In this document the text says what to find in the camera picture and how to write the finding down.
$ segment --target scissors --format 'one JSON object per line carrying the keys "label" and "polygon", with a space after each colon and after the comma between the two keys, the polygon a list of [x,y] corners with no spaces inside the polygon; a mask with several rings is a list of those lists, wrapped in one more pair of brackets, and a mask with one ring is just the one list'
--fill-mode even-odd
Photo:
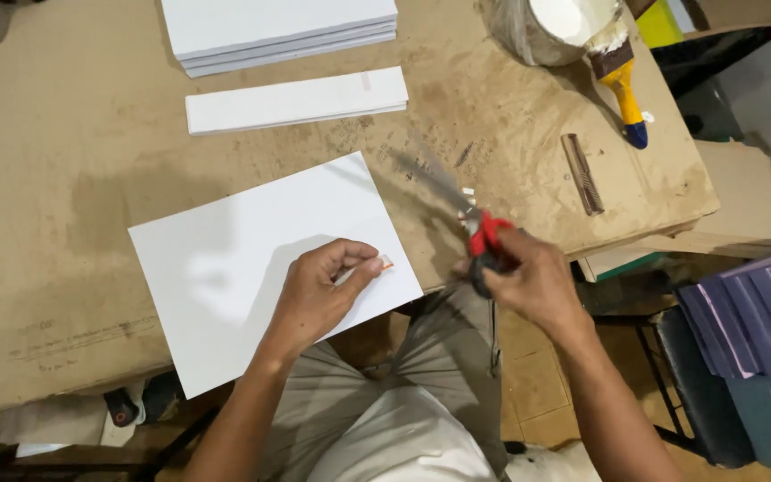
{"label": "scissors", "polygon": [[494,218],[487,209],[479,208],[470,203],[463,192],[457,188],[456,182],[447,178],[447,172],[444,171],[436,156],[417,139],[416,143],[419,144],[422,154],[425,156],[427,167],[433,172],[428,172],[418,166],[415,160],[407,154],[392,150],[392,155],[398,160],[401,167],[410,170],[431,190],[465,214],[466,230],[468,231],[468,255],[471,259],[468,279],[479,295],[485,299],[492,299],[492,293],[484,284],[482,270],[489,268],[500,274],[512,272],[508,269],[508,256],[502,250],[497,230],[500,227],[512,229],[515,226],[508,220]]}

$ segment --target left hand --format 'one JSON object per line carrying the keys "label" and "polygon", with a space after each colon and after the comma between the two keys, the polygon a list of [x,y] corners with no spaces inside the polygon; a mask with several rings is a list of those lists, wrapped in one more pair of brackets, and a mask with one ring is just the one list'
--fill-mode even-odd
{"label": "left hand", "polygon": [[[362,290],[380,275],[379,254],[375,247],[348,239],[303,253],[290,264],[261,345],[293,359],[314,345],[344,319]],[[356,271],[336,287],[333,280],[349,268]]]}

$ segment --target comb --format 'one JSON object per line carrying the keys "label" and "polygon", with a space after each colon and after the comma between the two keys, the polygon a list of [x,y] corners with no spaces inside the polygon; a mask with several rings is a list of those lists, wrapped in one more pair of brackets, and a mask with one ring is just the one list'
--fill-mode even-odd
{"label": "comb", "polygon": [[588,166],[588,160],[585,159],[579,138],[575,134],[564,134],[561,142],[564,144],[564,151],[567,153],[567,161],[570,163],[579,196],[582,197],[585,213],[588,216],[605,213],[605,207],[602,205],[600,193],[597,192],[594,178],[591,177],[591,168]]}

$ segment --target stack of blue folders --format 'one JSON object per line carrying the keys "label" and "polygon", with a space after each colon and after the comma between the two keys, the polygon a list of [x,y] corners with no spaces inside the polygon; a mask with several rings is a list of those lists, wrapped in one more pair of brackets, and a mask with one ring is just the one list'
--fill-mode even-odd
{"label": "stack of blue folders", "polygon": [[709,370],[727,382],[757,460],[771,466],[771,258],[677,295]]}
{"label": "stack of blue folders", "polygon": [[712,374],[771,378],[771,258],[704,278],[678,299]]}

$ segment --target beige pants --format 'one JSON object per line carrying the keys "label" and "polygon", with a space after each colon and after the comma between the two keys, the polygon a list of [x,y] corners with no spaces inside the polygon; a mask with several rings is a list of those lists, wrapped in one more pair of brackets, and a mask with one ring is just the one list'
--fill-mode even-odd
{"label": "beige pants", "polygon": [[293,366],[267,439],[261,480],[304,482],[320,457],[386,390],[418,385],[466,427],[501,476],[501,382],[492,305],[468,285],[443,291],[413,318],[381,382],[363,377],[325,342]]}

